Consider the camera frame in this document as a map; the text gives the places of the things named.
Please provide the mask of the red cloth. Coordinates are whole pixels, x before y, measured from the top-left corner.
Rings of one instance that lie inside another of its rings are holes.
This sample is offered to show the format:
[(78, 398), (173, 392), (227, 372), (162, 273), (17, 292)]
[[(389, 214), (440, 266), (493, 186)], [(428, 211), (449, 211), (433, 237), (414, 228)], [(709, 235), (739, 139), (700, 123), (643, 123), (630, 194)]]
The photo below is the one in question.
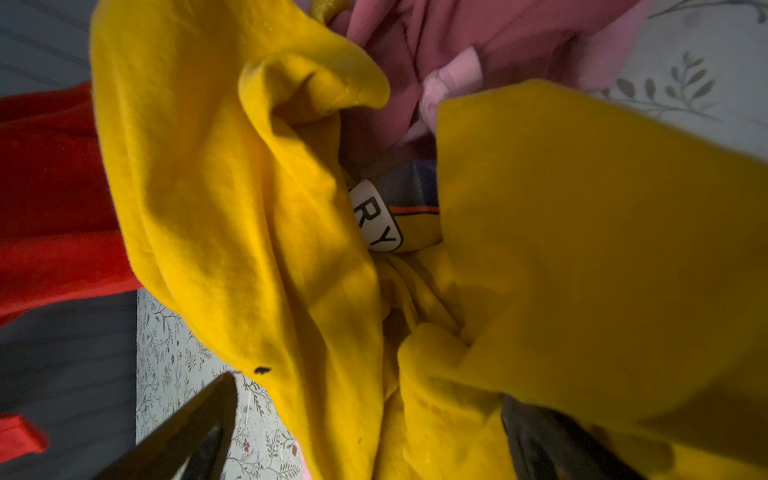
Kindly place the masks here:
[(1, 101), (1, 471), (133, 440), (135, 293), (91, 86)]

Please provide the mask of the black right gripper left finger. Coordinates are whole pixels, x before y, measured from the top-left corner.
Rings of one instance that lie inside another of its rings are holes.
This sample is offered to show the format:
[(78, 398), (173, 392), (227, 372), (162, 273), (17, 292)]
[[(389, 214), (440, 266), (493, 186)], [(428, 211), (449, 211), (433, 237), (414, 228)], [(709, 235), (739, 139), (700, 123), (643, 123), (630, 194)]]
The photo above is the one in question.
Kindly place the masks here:
[(236, 412), (235, 377), (225, 372), (95, 478), (220, 479)]

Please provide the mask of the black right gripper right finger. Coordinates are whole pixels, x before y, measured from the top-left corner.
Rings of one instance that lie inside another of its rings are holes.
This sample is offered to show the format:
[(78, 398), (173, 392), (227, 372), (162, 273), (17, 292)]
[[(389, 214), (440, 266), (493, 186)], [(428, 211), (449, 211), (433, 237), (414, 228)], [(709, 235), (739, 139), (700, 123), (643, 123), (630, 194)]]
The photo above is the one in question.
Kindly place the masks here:
[(519, 479), (639, 479), (572, 418), (502, 397), (501, 421)]

